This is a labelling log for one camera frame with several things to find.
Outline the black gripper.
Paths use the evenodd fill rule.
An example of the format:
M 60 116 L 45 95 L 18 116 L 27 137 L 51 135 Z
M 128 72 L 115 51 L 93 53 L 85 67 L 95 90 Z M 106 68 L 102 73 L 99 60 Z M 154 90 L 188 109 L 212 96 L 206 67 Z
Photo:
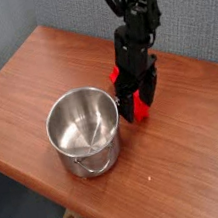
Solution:
M 148 53 L 148 39 L 145 42 L 135 41 L 125 25 L 115 30 L 114 37 L 115 65 L 119 71 L 115 81 L 118 111 L 130 123 L 135 116 L 133 91 L 139 88 L 142 102 L 148 106 L 153 103 L 157 82 L 157 68 L 154 64 L 157 56 Z

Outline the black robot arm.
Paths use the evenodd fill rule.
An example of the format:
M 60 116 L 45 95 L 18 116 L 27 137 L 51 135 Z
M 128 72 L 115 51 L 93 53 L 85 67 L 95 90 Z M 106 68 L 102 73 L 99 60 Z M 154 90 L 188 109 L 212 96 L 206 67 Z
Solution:
M 113 13 L 124 19 L 114 33 L 115 66 L 110 74 L 118 111 L 127 122 L 149 114 L 157 82 L 157 56 L 153 46 L 161 21 L 157 0 L 105 0 Z

